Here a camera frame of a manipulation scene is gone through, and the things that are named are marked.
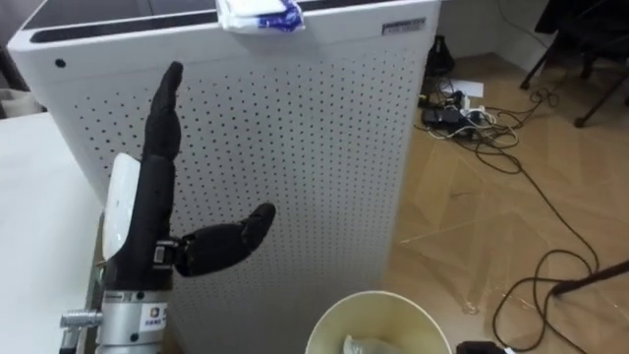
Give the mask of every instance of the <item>robotic hand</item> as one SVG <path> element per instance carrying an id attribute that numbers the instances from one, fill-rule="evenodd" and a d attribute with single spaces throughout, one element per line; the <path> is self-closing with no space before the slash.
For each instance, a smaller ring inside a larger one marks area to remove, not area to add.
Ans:
<path id="1" fill-rule="evenodd" d="M 173 62 L 155 93 L 142 161 L 124 153 L 114 160 L 103 224 L 102 305 L 62 317 L 60 353 L 75 353 L 79 331 L 92 326 L 98 326 L 96 353 L 160 353 L 173 267 L 183 276 L 197 276 L 234 266 L 257 249 L 271 226 L 275 207 L 262 204 L 242 221 L 171 237 L 182 73 L 182 64 Z"/>

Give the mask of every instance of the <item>perforated panel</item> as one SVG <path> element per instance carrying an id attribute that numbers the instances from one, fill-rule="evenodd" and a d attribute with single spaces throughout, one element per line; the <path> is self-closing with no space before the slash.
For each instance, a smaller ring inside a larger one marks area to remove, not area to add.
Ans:
<path id="1" fill-rule="evenodd" d="M 378 286 L 425 55 L 365 41 L 282 60 L 185 63 L 173 232 L 237 220 L 266 201 L 278 209 L 248 261 L 177 279 L 170 314 L 189 353 L 301 352 L 327 307 Z M 103 182 L 117 152 L 140 157 L 162 72 L 73 82 L 55 99 L 72 97 L 66 134 Z"/>

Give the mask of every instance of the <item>black stand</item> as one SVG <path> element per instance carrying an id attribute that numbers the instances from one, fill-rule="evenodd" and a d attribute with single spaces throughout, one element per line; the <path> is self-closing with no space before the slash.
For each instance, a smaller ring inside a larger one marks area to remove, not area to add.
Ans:
<path id="1" fill-rule="evenodd" d="M 594 284 L 602 280 L 607 280 L 617 275 L 622 275 L 626 272 L 629 272 L 629 261 L 623 262 L 619 265 L 610 266 L 609 268 L 605 268 L 581 280 L 562 281 L 555 285 L 552 290 L 550 290 L 550 293 L 554 296 L 559 296 L 561 294 L 580 289 L 584 286 Z"/>

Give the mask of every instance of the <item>label sticker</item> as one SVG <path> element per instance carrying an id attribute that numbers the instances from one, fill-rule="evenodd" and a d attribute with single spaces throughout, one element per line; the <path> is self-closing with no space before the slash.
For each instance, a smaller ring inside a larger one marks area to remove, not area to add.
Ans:
<path id="1" fill-rule="evenodd" d="M 167 303 L 142 304 L 140 332 L 166 328 Z"/>
<path id="2" fill-rule="evenodd" d="M 414 30 L 423 30 L 425 26 L 426 18 L 388 23 L 382 25 L 382 35 L 405 33 Z"/>

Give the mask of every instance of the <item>power adapter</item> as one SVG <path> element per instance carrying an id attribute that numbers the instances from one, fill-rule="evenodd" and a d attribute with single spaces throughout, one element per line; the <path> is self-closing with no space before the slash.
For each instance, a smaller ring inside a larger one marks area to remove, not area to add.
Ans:
<path id="1" fill-rule="evenodd" d="M 511 348 L 500 348 L 492 341 L 465 341 L 456 346 L 456 354 L 515 354 Z"/>

